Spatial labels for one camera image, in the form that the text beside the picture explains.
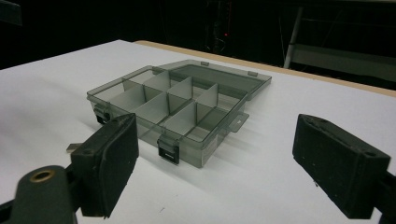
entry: white tabletop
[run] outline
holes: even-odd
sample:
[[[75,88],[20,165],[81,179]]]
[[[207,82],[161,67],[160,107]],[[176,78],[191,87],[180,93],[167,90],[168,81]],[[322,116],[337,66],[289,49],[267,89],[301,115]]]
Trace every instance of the white tabletop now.
[[[396,98],[322,80],[216,62],[136,43],[97,47],[0,71],[0,203],[46,165],[70,164],[65,149],[101,125],[86,92],[146,65],[194,59],[259,72],[272,83],[247,102],[250,115],[202,169],[140,157],[110,219],[79,223],[377,223],[349,220],[293,159],[298,114],[327,119],[396,158]],[[389,171],[396,174],[396,162]]]

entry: compartment box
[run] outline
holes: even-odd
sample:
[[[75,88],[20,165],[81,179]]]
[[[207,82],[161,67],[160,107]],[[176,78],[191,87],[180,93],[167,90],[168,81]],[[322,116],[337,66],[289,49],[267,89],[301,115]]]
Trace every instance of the compartment box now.
[[[136,113],[138,137],[159,155],[203,167],[248,114],[245,102],[271,77],[192,60],[146,66],[88,91],[101,123]]]

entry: black latch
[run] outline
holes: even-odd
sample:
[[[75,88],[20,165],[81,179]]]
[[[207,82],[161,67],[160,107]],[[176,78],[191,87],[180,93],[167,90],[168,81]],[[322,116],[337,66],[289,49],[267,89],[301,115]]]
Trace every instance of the black latch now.
[[[164,137],[163,135],[157,140],[158,154],[174,164],[179,162],[179,148],[178,141]]]

